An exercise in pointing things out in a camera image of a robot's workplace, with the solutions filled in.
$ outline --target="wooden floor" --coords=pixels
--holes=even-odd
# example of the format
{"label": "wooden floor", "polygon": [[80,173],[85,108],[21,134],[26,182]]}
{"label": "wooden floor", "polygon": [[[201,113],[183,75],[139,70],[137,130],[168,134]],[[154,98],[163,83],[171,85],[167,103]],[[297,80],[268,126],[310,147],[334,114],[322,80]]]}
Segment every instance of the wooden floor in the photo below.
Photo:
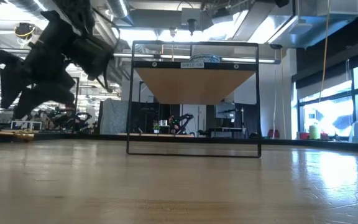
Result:
{"label": "wooden floor", "polygon": [[358,154],[127,156],[125,142],[0,144],[0,223],[358,223]]}

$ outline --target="desk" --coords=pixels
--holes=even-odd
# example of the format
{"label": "desk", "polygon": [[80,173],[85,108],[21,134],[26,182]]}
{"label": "desk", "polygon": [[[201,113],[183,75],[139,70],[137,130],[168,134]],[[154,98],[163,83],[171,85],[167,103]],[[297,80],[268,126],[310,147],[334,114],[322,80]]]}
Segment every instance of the desk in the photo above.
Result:
{"label": "desk", "polygon": [[11,121],[11,129],[13,129],[13,124],[16,123],[17,125],[25,125],[25,124],[29,124],[29,129],[33,130],[34,129],[34,124],[39,124],[40,125],[40,129],[42,129],[42,122],[40,121]]}
{"label": "desk", "polygon": [[209,128],[211,138],[234,138],[234,133],[243,133],[242,128]]}

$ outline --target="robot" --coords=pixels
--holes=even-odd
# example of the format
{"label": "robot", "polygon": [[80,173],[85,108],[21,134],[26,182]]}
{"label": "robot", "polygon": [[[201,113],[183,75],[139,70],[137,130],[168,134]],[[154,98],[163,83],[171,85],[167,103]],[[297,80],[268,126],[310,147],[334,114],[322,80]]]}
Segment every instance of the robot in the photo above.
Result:
{"label": "robot", "polygon": [[[192,114],[184,114],[180,116],[178,119],[175,119],[174,115],[171,115],[168,119],[168,125],[170,126],[172,134],[187,134],[186,133],[186,126],[194,118]],[[182,125],[180,125],[180,121],[186,120]]]}
{"label": "robot", "polygon": [[[21,119],[34,108],[46,101],[55,101],[74,108],[74,94],[70,92],[75,81],[66,72],[70,63],[80,66],[89,80],[97,80],[107,89],[106,68],[113,59],[115,47],[88,33],[94,26],[92,8],[89,1],[81,0],[77,8],[83,10],[83,20],[78,15],[66,15],[81,34],[62,20],[56,11],[41,12],[49,20],[35,44],[29,43],[31,50],[23,60],[13,54],[0,50],[1,107],[8,109],[20,95],[14,111],[14,119]],[[99,76],[103,74],[104,84]]]}

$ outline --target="black metal frame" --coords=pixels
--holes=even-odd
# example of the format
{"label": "black metal frame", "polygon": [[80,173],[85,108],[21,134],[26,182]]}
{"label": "black metal frame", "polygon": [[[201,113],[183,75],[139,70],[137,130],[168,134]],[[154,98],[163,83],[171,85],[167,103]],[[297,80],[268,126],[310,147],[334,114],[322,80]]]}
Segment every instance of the black metal frame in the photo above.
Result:
{"label": "black metal frame", "polygon": [[[204,69],[223,69],[223,70],[252,70],[256,75],[256,105],[258,113],[257,139],[203,139],[203,138],[170,138],[170,137],[143,137],[143,136],[131,136],[131,109],[132,109],[132,96],[134,87],[134,69],[135,67],[151,67],[151,68],[179,68],[180,62],[144,62],[135,61],[135,46],[138,44],[154,44],[154,45],[209,45],[209,46],[231,46],[231,47],[255,47],[255,63],[204,63]],[[153,156],[207,156],[207,155],[188,155],[188,154],[159,154],[159,153],[133,153],[129,150],[129,143],[133,141],[155,141],[155,142],[187,142],[187,143],[216,143],[216,144],[255,144],[257,145],[256,156],[216,156],[209,155],[208,157],[248,157],[248,158],[260,158],[262,155],[262,132],[260,126],[260,93],[259,93],[259,45],[246,42],[162,42],[159,40],[136,40],[132,44],[132,62],[131,62],[131,77],[129,85],[129,102],[127,112],[127,136],[126,136],[126,152],[130,155],[153,155]]]}

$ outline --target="hanging rope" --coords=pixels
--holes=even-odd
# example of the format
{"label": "hanging rope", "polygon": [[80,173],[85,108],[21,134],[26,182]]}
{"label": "hanging rope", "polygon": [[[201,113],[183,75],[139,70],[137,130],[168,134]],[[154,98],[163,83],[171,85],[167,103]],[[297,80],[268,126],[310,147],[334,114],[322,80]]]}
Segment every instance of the hanging rope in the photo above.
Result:
{"label": "hanging rope", "polygon": [[331,0],[328,0],[328,13],[327,13],[327,23],[326,23],[326,43],[324,46],[324,62],[323,62],[323,79],[321,80],[321,90],[320,96],[318,98],[318,103],[320,104],[321,101],[321,93],[323,92],[324,88],[324,80],[326,78],[326,66],[327,66],[327,46],[328,46],[328,25],[329,25],[329,13],[331,11]]}
{"label": "hanging rope", "polygon": [[274,70],[274,112],[273,112],[273,139],[276,135],[276,108],[277,108],[277,70]]}
{"label": "hanging rope", "polygon": [[281,94],[283,99],[283,122],[284,122],[284,139],[287,139],[287,130],[285,127],[285,107],[284,107],[284,67],[283,67],[283,49],[281,48]]}

